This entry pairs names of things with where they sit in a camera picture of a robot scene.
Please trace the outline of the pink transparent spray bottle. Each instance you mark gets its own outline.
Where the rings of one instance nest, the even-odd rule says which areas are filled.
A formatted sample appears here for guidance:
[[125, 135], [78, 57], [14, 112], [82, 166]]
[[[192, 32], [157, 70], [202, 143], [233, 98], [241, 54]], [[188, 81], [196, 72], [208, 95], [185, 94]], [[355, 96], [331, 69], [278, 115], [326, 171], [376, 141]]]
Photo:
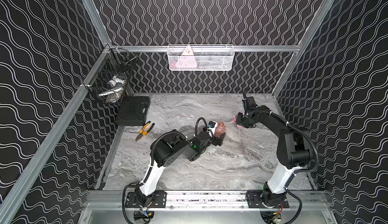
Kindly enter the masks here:
[[215, 137], [219, 137], [221, 136], [222, 134], [226, 133], [226, 126], [223, 122], [219, 122], [217, 124], [217, 127], [216, 127], [216, 130], [215, 130]]

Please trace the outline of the pink spray nozzle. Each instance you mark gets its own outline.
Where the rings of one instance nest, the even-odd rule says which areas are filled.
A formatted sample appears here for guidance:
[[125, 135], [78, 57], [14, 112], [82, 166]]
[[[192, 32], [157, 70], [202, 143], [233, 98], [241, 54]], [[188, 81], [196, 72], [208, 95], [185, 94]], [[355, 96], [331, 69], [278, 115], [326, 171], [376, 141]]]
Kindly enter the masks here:
[[236, 120], [237, 120], [237, 116], [233, 116], [233, 120], [230, 122], [230, 124], [235, 125], [238, 128], [242, 128], [242, 126], [237, 124]]

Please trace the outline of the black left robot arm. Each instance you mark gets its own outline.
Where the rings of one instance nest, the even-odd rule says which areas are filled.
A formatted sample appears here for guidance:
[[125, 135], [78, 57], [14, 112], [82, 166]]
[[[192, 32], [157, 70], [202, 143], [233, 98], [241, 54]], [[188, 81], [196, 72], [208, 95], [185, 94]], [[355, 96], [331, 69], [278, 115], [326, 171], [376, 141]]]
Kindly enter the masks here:
[[130, 208], [137, 205], [142, 208], [152, 205], [157, 183], [168, 166], [180, 156], [189, 161], [197, 160], [209, 146], [221, 146], [225, 136], [226, 126], [223, 122], [207, 123], [204, 118], [197, 120], [192, 138], [177, 130], [163, 134], [150, 146], [150, 164], [143, 179], [124, 187], [123, 206]]

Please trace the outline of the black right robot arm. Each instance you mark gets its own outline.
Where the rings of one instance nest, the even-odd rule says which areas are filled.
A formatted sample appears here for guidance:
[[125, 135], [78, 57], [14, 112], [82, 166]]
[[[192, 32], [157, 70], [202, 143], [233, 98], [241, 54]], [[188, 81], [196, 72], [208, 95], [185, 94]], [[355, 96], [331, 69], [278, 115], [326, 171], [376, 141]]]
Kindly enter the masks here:
[[302, 172], [313, 172], [319, 167], [319, 154], [308, 130], [298, 128], [264, 105], [257, 105], [253, 97], [243, 94], [244, 112], [236, 117], [236, 124], [253, 129], [262, 124], [278, 138], [276, 156], [278, 165], [270, 180], [261, 191], [259, 199], [266, 208], [278, 204], [286, 207], [286, 195], [294, 176]]

